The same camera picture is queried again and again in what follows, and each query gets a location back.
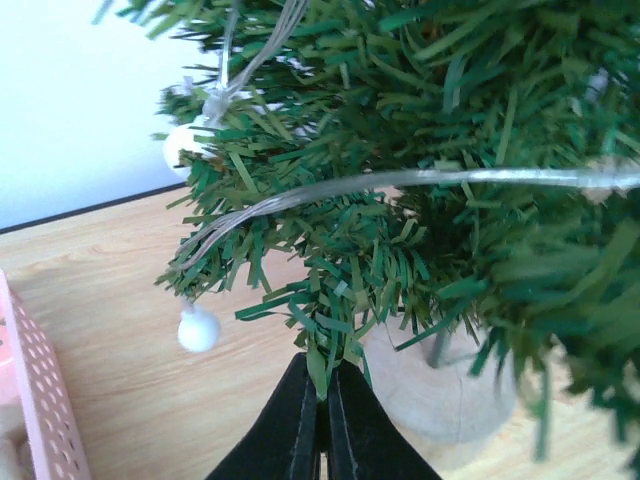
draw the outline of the wall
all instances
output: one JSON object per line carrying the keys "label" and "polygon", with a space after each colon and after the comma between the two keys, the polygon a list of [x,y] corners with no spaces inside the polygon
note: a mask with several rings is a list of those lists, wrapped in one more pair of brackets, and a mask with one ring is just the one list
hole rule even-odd
{"label": "wall", "polygon": [[154,132],[160,90],[205,59],[102,0],[0,2],[0,229],[119,199],[180,179]]}

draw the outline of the wooden table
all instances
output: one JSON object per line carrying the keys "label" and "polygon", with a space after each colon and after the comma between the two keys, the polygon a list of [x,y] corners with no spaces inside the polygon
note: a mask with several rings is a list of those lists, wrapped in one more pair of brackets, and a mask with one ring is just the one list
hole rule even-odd
{"label": "wooden table", "polygon": [[[204,479],[296,352],[281,319],[233,319],[262,294],[242,281],[202,302],[221,317],[220,345],[201,355],[178,345],[180,304],[153,282],[188,231],[186,207],[164,208],[185,193],[0,236],[0,268],[57,347],[95,480]],[[274,287],[304,275],[299,261],[285,260],[266,260]],[[536,423],[519,411],[477,462],[444,479],[630,478],[621,467],[631,450],[611,443],[611,419],[560,394],[561,373],[547,463],[532,463]]]}

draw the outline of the perforated basket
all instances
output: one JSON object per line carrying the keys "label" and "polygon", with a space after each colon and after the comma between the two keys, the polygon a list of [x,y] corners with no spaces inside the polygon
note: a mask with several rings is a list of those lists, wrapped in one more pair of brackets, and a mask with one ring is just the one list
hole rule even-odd
{"label": "perforated basket", "polygon": [[0,270],[0,404],[22,405],[37,480],[90,480],[53,346]]}

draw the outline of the beige pot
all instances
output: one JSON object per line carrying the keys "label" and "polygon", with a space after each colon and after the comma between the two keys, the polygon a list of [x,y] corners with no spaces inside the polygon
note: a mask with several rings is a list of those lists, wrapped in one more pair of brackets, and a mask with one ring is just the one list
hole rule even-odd
{"label": "beige pot", "polygon": [[[373,390],[396,427],[437,470],[470,463],[511,417],[517,391],[511,357],[496,379],[490,356],[479,377],[468,375],[480,346],[461,325],[451,336],[439,368],[427,363],[435,335],[400,352],[410,328],[389,318],[364,338]],[[479,340],[484,338],[478,333]]]}

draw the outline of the baseboard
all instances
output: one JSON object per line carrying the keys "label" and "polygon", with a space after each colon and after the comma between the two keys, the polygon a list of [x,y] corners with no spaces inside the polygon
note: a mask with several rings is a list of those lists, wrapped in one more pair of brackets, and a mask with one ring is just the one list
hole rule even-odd
{"label": "baseboard", "polygon": [[0,228],[0,235],[4,233],[15,232],[17,230],[23,230],[25,228],[35,227],[37,225],[43,225],[45,223],[55,222],[57,220],[62,220],[64,218],[75,217],[76,215],[82,215],[84,213],[93,212],[96,210],[101,210],[103,208],[113,207],[115,205],[121,205],[123,203],[134,202],[136,200],[140,200],[142,198],[152,197],[154,195],[160,195],[161,193],[171,192],[173,190],[178,190],[183,188],[185,183],[177,183],[175,185],[169,185],[168,187],[157,188],[155,190],[151,190],[149,192],[138,193],[136,195],[130,195],[128,197],[119,198],[117,200],[111,200],[109,202],[98,203],[96,205],[92,205],[90,207],[79,208],[77,210],[72,210],[70,212],[60,213],[58,215],[53,215],[51,217],[41,218],[39,220],[33,220],[31,222],[21,223],[19,225],[13,225],[11,227]]}

